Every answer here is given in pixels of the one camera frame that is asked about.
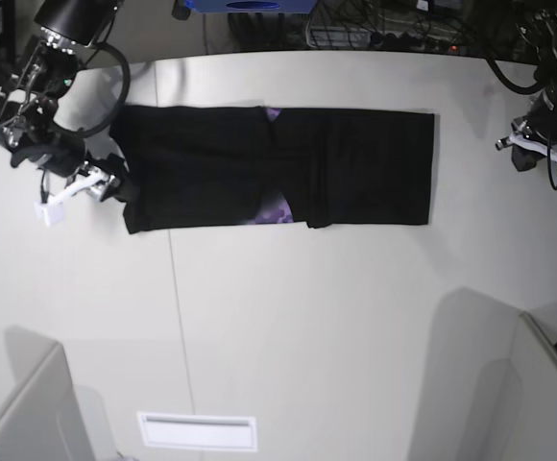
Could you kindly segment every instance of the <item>white panel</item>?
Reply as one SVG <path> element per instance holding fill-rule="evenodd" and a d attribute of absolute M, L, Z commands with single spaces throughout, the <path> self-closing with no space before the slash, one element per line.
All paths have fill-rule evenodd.
<path fill-rule="evenodd" d="M 508 426 L 503 424 L 508 420 L 505 408 L 498 409 L 490 437 L 496 444 L 486 451 L 494 456 L 481 461 L 557 461 L 557 355 L 528 319 L 516 329 L 511 362 L 522 386 L 519 412 Z M 500 430 L 506 435 L 498 434 Z"/>
<path fill-rule="evenodd" d="M 256 451 L 254 418 L 138 414 L 149 447 Z"/>

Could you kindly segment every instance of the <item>electronic equipment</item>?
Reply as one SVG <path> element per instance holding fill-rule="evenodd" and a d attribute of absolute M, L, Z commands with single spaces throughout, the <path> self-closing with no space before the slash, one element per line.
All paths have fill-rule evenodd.
<path fill-rule="evenodd" d="M 17 167 L 28 160 L 44 170 L 67 178 L 66 188 L 53 196 L 41 183 L 41 202 L 37 213 L 46 224 L 61 218 L 62 202 L 86 190 L 102 202 L 113 197 L 119 201 L 135 200 L 137 189 L 132 182 L 125 160 L 116 154 L 98 159 L 85 146 L 85 139 L 106 129 L 125 104 L 131 73 L 125 57 L 100 39 L 123 0 L 45 0 L 36 15 L 41 35 L 33 36 L 9 80 L 0 91 L 0 144 L 12 154 L 11 165 Z M 519 94 L 540 96 L 531 110 L 513 122 L 513 132 L 501 139 L 496 147 L 512 147 L 512 160 L 520 171 L 534 167 L 547 157 L 550 182 L 551 163 L 557 162 L 557 1 L 514 1 L 517 26 L 523 38 L 537 47 L 541 60 L 530 87 L 510 82 L 496 64 L 494 54 L 480 40 L 486 61 L 500 81 Z M 110 114 L 97 126 L 71 131 L 59 126 L 54 118 L 59 98 L 75 83 L 85 63 L 76 56 L 77 47 L 84 46 L 111 54 L 123 73 L 121 94 Z M 23 90 L 21 103 L 11 101 L 13 92 Z"/>
<path fill-rule="evenodd" d="M 16 0 L 0 0 L 0 62 L 16 64 Z"/>
<path fill-rule="evenodd" d="M 553 177 L 551 168 L 552 162 L 557 163 L 557 1 L 528 0 L 518 6 L 521 34 L 538 49 L 537 82 L 528 88 L 516 86 L 500 72 L 490 56 L 487 60 L 509 89 L 524 95 L 541 93 L 533 99 L 530 111 L 512 122 L 513 132 L 498 141 L 496 148 L 512 148 L 511 158 L 518 171 L 530 170 L 546 158 L 550 184 L 557 190 L 557 178 Z"/>
<path fill-rule="evenodd" d="M 131 72 L 125 57 L 99 35 L 118 12 L 120 0 L 46 0 L 36 15 L 41 35 L 32 36 L 22 58 L 0 91 L 0 145 L 12 154 L 11 166 L 28 160 L 44 170 L 67 178 L 65 189 L 52 196 L 42 178 L 38 215 L 54 224 L 62 215 L 62 203 L 81 190 L 99 202 L 109 197 L 133 200 L 136 188 L 125 160 L 116 154 L 98 159 L 85 146 L 85 139 L 106 129 L 125 104 Z M 110 114 L 88 130 L 70 131 L 54 117 L 59 99 L 74 84 L 85 64 L 76 56 L 77 46 L 112 55 L 123 73 L 121 94 Z M 23 102 L 11 100 L 23 90 Z"/>

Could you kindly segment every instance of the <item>black cloth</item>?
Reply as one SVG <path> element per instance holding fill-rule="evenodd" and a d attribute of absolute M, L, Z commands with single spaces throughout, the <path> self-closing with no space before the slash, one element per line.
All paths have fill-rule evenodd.
<path fill-rule="evenodd" d="M 110 135 L 140 186 L 130 233 L 243 224 L 276 193 L 311 228 L 428 223 L 432 114 L 125 106 Z"/>

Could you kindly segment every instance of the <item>purple fabric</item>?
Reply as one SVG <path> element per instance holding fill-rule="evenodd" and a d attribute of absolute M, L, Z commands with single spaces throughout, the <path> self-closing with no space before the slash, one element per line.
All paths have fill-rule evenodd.
<path fill-rule="evenodd" d="M 266 113 L 268 114 L 268 118 L 271 122 L 274 122 L 277 119 L 280 115 L 280 111 L 281 109 L 266 108 Z"/>
<path fill-rule="evenodd" d="M 291 208 L 281 195 L 264 200 L 257 216 L 245 224 L 289 224 L 294 222 Z"/>

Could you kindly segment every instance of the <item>white table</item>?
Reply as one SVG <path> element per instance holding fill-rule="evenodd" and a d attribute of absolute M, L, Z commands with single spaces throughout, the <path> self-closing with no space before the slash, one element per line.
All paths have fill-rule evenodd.
<path fill-rule="evenodd" d="M 447 461 L 476 443 L 472 396 L 508 356 L 519 309 L 557 332 L 557 193 L 543 166 L 518 174 L 494 148 L 527 99 L 483 61 L 439 56 L 243 54 L 133 73 L 136 104 L 438 114 L 430 226 L 128 236 L 121 205 L 79 197 L 47 230 L 33 213 L 38 172 L 10 169 L 0 149 L 0 332 L 62 341 L 115 445 L 143 461 L 200 455 L 144 448 L 138 410 L 257 416 L 263 461 Z M 79 76 L 61 122 L 101 118 L 117 75 Z"/>

